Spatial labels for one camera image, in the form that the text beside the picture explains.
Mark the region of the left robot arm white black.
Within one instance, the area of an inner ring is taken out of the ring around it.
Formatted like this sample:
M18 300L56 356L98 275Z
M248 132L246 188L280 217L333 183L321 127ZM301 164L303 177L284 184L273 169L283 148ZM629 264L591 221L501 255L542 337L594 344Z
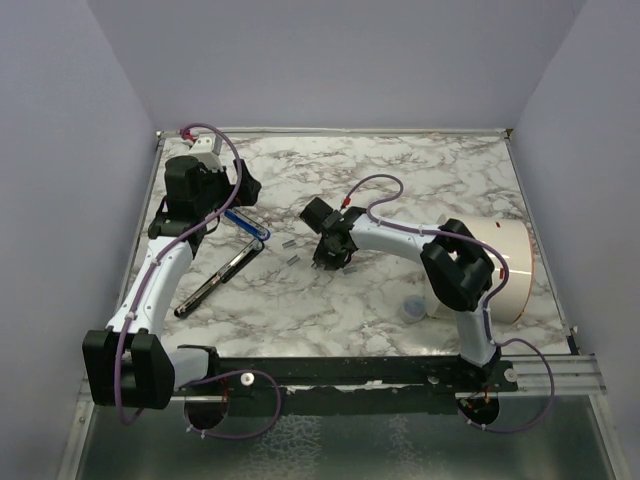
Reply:
M209 347L167 353L160 337L169 305L205 238L208 223L228 208L252 206L260 183L235 158L237 180L225 167L193 155L165 164L166 194L148 228L143 264L122 306L102 330L89 331L82 352L93 401L101 406L163 409L189 384L206 395L220 385L221 371Z

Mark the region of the blue stapler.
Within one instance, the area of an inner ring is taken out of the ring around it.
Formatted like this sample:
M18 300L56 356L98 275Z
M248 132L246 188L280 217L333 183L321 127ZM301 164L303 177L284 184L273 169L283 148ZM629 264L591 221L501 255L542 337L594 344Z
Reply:
M234 223L239 228L245 230L251 236L259 239L262 242L267 241L271 233L269 229L257 221L251 219L246 214L242 213L236 208L229 208L224 212L224 216L227 220Z

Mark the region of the black stapler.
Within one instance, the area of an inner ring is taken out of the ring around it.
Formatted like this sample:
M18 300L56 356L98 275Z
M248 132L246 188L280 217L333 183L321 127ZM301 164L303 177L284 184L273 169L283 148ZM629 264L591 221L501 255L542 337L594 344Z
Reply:
M180 319L193 313L200 304L220 285L228 283L246 265L255 259L264 249L264 242L253 239L225 263L216 273L207 279L194 293L174 309L174 316Z

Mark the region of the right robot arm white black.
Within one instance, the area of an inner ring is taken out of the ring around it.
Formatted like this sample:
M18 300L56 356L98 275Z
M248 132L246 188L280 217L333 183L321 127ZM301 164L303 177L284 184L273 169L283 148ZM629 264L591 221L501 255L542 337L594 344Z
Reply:
M431 290L454 312L460 338L461 383L481 391L496 376L492 362L499 347L491 338L490 291L495 266L484 245L456 219L420 227L374 219L360 207L340 212L316 197L301 220L320 236L313 263L326 270L344 268L357 251L394 255L424 267Z

